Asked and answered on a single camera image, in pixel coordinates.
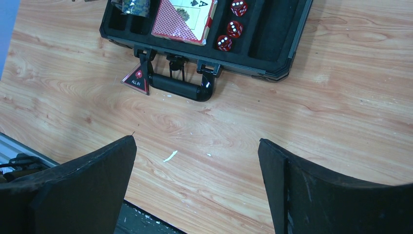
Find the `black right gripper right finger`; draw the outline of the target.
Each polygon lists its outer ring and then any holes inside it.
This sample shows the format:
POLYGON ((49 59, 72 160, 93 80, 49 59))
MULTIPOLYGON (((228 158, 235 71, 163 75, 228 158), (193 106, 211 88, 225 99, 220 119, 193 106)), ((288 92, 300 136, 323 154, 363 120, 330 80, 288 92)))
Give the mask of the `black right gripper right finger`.
POLYGON ((268 139, 259 163, 277 234, 410 234, 413 186, 347 176, 268 139))

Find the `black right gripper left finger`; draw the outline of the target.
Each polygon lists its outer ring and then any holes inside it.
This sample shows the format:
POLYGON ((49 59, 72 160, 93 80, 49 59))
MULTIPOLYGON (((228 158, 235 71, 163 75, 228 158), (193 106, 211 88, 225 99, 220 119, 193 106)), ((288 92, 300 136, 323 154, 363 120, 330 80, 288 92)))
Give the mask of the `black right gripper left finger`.
POLYGON ((136 152, 127 135, 49 169, 1 172, 1 233, 113 234, 136 152))

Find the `black triangular all-in button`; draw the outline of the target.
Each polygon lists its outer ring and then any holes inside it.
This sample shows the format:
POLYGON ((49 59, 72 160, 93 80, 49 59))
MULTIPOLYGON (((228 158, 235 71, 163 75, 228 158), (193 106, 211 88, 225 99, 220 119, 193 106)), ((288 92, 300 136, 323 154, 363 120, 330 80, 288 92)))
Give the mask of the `black triangular all-in button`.
POLYGON ((149 76, 145 65, 136 65, 121 81, 122 84, 139 91, 147 96, 150 95, 149 76))

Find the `black poker set case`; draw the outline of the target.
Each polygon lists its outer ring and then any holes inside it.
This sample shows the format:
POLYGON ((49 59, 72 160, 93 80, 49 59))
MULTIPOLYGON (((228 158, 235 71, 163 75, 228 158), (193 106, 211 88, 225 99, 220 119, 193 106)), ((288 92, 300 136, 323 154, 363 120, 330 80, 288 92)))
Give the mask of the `black poker set case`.
POLYGON ((102 38, 125 48, 135 57, 144 55, 151 65, 156 55, 166 55, 172 64, 195 62, 202 75, 199 85, 169 78, 148 69, 150 87, 194 101, 207 101, 214 81, 227 70, 268 82, 286 78, 296 54, 312 2, 310 0, 251 0, 241 17, 245 30, 229 52, 217 49, 217 38, 235 15, 229 1, 218 1, 212 26, 203 46, 157 38, 151 34, 153 19, 123 15, 111 3, 106 5, 100 33, 102 38))

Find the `dark green poker chip stack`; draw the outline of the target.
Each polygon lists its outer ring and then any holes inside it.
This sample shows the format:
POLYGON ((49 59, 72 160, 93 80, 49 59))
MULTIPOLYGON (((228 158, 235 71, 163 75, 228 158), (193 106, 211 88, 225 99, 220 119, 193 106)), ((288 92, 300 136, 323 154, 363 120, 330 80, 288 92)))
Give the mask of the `dark green poker chip stack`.
POLYGON ((111 4, 123 14, 148 18, 150 0, 111 0, 111 4))

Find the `red playing card deck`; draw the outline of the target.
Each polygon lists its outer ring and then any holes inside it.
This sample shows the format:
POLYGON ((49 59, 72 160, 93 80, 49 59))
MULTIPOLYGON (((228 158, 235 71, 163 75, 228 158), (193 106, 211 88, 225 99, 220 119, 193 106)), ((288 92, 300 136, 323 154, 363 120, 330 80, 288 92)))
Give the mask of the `red playing card deck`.
POLYGON ((162 0, 151 34, 203 46, 207 42, 217 5, 216 0, 162 0))

